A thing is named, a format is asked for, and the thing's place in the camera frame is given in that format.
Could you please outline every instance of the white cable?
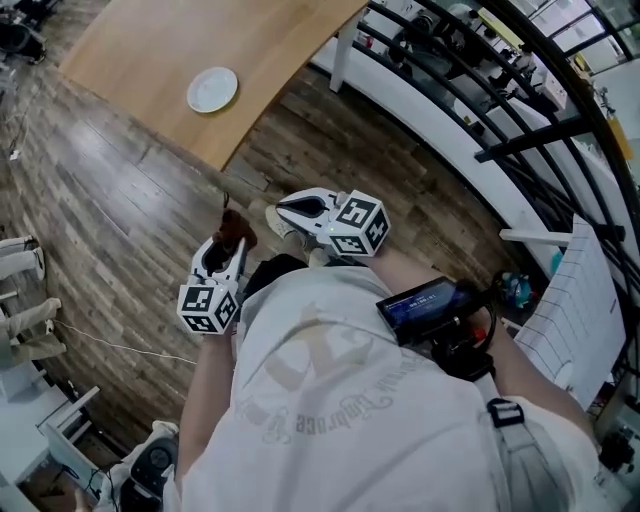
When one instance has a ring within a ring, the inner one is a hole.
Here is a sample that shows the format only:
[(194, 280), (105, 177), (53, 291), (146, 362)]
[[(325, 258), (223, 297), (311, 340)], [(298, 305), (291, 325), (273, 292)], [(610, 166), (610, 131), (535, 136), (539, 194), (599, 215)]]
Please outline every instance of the white cable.
[(146, 350), (138, 350), (136, 348), (125, 347), (124, 345), (116, 345), (115, 343), (109, 343), (106, 340), (101, 340), (100, 338), (94, 338), (93, 336), (91, 336), (91, 334), (87, 334), (86, 332), (82, 332), (80, 329), (76, 329), (75, 327), (72, 327), (71, 325), (67, 325), (64, 322), (61, 322), (60, 320), (54, 320), (54, 322), (57, 323), (57, 324), (64, 325), (67, 329), (71, 329), (73, 331), (76, 331), (76, 332), (82, 334), (83, 336), (87, 336), (88, 338), (91, 338), (92, 340), (100, 341), (102, 343), (106, 343), (107, 345), (109, 345), (110, 347), (113, 347), (113, 348), (121, 348), (121, 349), (124, 349), (124, 350), (131, 350), (132, 352), (137, 352), (138, 354), (146, 354), (146, 355), (149, 355), (149, 356), (164, 357), (166, 359), (178, 359), (179, 361), (184, 361), (185, 363), (196, 364), (194, 361), (190, 361), (189, 359), (185, 359), (184, 357), (170, 356), (170, 355), (167, 355), (167, 354), (157, 354), (156, 352), (147, 352)]

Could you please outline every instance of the shoulder strap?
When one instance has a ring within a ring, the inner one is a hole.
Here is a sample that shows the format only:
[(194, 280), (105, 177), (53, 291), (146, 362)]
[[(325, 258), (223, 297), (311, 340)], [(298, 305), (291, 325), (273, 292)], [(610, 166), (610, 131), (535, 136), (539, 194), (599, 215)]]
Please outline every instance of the shoulder strap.
[[(493, 428), (502, 462), (502, 478), (496, 475), (499, 471), (492, 470), (500, 511), (568, 510), (571, 482), (547, 432), (525, 421), (520, 405), (500, 397), (490, 375), (474, 384), (487, 403), (481, 423)], [(506, 489), (500, 485), (505, 480)]]

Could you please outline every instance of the black metal railing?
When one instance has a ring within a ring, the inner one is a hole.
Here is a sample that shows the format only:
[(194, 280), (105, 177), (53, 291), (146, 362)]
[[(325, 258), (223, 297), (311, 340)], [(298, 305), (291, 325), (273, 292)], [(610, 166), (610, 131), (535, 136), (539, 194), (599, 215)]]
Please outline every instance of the black metal railing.
[[(492, 105), (500, 107), (506, 113), (522, 131), (522, 135), (510, 138), (497, 126), (496, 122), (487, 115), (485, 108), (478, 104), (477, 101), (467, 97), (454, 82), (447, 79), (445, 75), (439, 72), (427, 60), (416, 56), (408, 49), (407, 45), (401, 44), (397, 38), (391, 38), (382, 34), (364, 21), (359, 23), (359, 30), (386, 45), (388, 49), (394, 52), (395, 60), (392, 61), (388, 55), (375, 52), (358, 41), (353, 43), (354, 48), (401, 77), (445, 112), (452, 121), (460, 126), (467, 135), (480, 146), (481, 151), (476, 155), (477, 160), (480, 162), (495, 161), (513, 181), (525, 199), (530, 202), (533, 209), (549, 230), (571, 231), (574, 213), (591, 223), (601, 242), (604, 254), (609, 261), (618, 268), (623, 276), (623, 284), (618, 285), (619, 295), (622, 298), (626, 295), (628, 299), (631, 299), (632, 290), (640, 294), (640, 268), (636, 261), (627, 254), (622, 245), (622, 242), (625, 240), (625, 230), (622, 226), (616, 225), (614, 216), (611, 213), (603, 192), (598, 187), (590, 167), (585, 162), (581, 152), (572, 139), (572, 137), (584, 133), (590, 133), (593, 138), (595, 138), (603, 157), (606, 159), (616, 179), (629, 214), (636, 241), (640, 243), (640, 201), (638, 200), (637, 189), (629, 173), (622, 150), (605, 116), (594, 101), (593, 92), (582, 79), (578, 77), (567, 61), (567, 55), (580, 51), (580, 49), (586, 47), (583, 46), (586, 43), (597, 43), (609, 35), (613, 35), (617, 41), (620, 39), (619, 31), (622, 30), (622, 27), (613, 27), (610, 20), (602, 11), (597, 6), (592, 5), (584, 16), (586, 17), (593, 14), (602, 21), (602, 25), (605, 28), (602, 37), (593, 40), (593, 42), (590, 42), (592, 40), (586, 41), (569, 51), (563, 52), (552, 41), (552, 37), (542, 34), (542, 32), (508, 0), (480, 2), (481, 4), (486, 3), (491, 13), (505, 23), (509, 29), (532, 49), (533, 53), (546, 66), (549, 73), (551, 73), (564, 88), (569, 100), (575, 106), (577, 115), (569, 119), (560, 120), (552, 109), (548, 108), (548, 105), (543, 104), (543, 100), (540, 99), (529, 80), (481, 35), (474, 32), (466, 23), (433, 1), (415, 1), (426, 9), (428, 13), (445, 20), (446, 23), (459, 31), (464, 36), (466, 44), (480, 45), (484, 55), (499, 66), (502, 72), (506, 73), (510, 79), (516, 82), (524, 94), (524, 97), (527, 98), (529, 105), (542, 114), (549, 121), (549, 125), (537, 130), (532, 129), (527, 121), (518, 114), (504, 97), (503, 91), (499, 90), (494, 82), (483, 76), (477, 69), (465, 62), (460, 52), (445, 44), (442, 39), (436, 37), (430, 32), (428, 27), (425, 28), (424, 25), (418, 26), (379, 3), (372, 1), (368, 7), (370, 10), (395, 22), (401, 30), (404, 30), (406, 34), (410, 34), (412, 40), (419, 41), (422, 47), (434, 52), (439, 58), (447, 59), (452, 65), (462, 70), (464, 74), (489, 96)], [(573, 20), (569, 25), (575, 24), (578, 21), (579, 20)], [(557, 36), (563, 30), (566, 30), (566, 28), (566, 26), (563, 27), (552, 34), (552, 36)], [(624, 41), (618, 42), (618, 44), (623, 48), (623, 52), (628, 59), (633, 58), (632, 53), (626, 47)], [(428, 75), (435, 84), (460, 100), (469, 111), (477, 117), (480, 125), (491, 132), (499, 143), (489, 144), (487, 140), (480, 135), (477, 127), (467, 124), (453, 108), (442, 99), (441, 94), (438, 94), (438, 91), (434, 90), (434, 87), (425, 86), (424, 83), (421, 83), (419, 80), (410, 76), (409, 73), (403, 71), (403, 68), (400, 67), (397, 62), (399, 56), (404, 59), (404, 62), (409, 63), (412, 67)], [(569, 154), (575, 161), (581, 176), (584, 178), (584, 181), (587, 183), (596, 200), (602, 218), (605, 221), (604, 225), (595, 221), (592, 215), (593, 212), (590, 214), (585, 211), (584, 203), (580, 201), (578, 194), (569, 183), (563, 164), (556, 161), (545, 147), (546, 144), (556, 141), (566, 146)], [(541, 178), (539, 173), (532, 168), (529, 160), (522, 154), (523, 151), (530, 149), (535, 149), (539, 152), (552, 174), (557, 178), (560, 187), (552, 185)], [(627, 311), (633, 310), (633, 306), (625, 309)], [(624, 315), (624, 320), (628, 337), (627, 343), (629, 343), (631, 340), (635, 340), (636, 318), (633, 314), (626, 314)]]

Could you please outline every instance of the white t-shirt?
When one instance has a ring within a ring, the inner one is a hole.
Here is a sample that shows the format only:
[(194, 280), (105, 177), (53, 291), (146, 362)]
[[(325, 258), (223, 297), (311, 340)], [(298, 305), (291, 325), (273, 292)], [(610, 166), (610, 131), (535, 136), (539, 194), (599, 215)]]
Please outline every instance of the white t-shirt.
[[(396, 345), (375, 308), (389, 295), (366, 268), (305, 269), (244, 304), (231, 408), (183, 479), (183, 510), (498, 509), (478, 389)], [(518, 401), (575, 503), (597, 472), (591, 442)], [(180, 506), (173, 483), (165, 493)]]

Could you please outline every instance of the white plate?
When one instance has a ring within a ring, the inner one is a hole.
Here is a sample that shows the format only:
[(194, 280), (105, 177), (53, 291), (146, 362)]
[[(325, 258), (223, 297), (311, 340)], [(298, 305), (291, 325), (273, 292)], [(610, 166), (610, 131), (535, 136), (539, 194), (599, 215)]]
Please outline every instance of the white plate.
[(227, 68), (211, 68), (194, 78), (187, 91), (187, 103), (196, 112), (207, 114), (227, 105), (238, 90), (236, 74)]

